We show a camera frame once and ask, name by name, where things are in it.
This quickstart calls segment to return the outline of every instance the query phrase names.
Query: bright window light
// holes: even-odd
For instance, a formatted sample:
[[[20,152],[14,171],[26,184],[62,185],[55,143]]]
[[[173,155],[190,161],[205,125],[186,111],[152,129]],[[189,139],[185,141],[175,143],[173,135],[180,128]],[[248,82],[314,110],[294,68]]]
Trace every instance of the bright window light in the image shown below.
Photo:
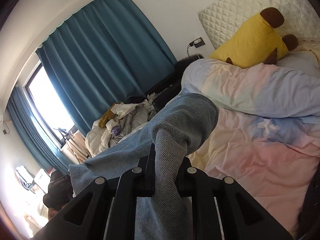
[[[53,132],[62,139],[61,134],[56,129],[62,128],[69,131],[75,124],[54,90],[44,67],[41,67],[29,84],[29,90],[43,119]]]

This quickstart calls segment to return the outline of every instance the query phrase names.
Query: stuffed animal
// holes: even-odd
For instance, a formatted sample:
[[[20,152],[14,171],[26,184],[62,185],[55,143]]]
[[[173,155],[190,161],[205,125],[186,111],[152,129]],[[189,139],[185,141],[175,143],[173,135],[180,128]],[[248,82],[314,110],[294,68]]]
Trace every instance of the stuffed animal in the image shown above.
[[[241,68],[258,63],[276,64],[289,51],[298,46],[293,35],[280,37],[275,28],[284,23],[281,12],[273,7],[250,17],[235,35],[215,50],[210,58],[218,59]]]

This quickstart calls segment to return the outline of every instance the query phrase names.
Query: teal curtain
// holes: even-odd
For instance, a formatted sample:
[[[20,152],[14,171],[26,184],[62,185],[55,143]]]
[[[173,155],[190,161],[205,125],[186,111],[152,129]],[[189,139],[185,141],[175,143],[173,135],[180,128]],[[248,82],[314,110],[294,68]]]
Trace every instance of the teal curtain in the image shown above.
[[[144,96],[176,63],[131,0],[91,2],[58,27],[37,54],[84,135],[114,102]]]
[[[39,166],[45,171],[54,167],[67,174],[71,161],[48,138],[18,87],[13,89],[7,109],[21,139]]]

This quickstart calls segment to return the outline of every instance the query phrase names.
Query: electrical outlet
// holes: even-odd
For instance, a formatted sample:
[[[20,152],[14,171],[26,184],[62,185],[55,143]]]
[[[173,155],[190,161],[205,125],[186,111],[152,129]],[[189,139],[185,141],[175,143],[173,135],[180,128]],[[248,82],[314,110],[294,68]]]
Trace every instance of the electrical outlet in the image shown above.
[[[203,45],[205,45],[202,37],[200,37],[199,39],[194,40],[193,42],[189,43],[190,47],[195,46],[196,48],[199,48]]]

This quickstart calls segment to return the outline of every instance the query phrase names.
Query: bed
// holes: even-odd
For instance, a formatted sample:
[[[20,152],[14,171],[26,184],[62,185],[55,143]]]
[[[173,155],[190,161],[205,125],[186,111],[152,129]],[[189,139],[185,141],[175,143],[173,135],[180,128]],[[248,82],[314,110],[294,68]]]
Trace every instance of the bed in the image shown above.
[[[318,186],[310,182],[320,158],[319,1],[218,0],[198,16],[217,49],[247,18],[267,7],[281,11],[285,24],[277,31],[295,34],[298,48],[267,68],[201,59],[186,69],[181,93],[201,93],[219,108],[217,127],[189,158],[211,177],[235,178],[300,238],[319,214],[320,199],[305,203],[315,217],[301,229],[298,216],[306,192]]]

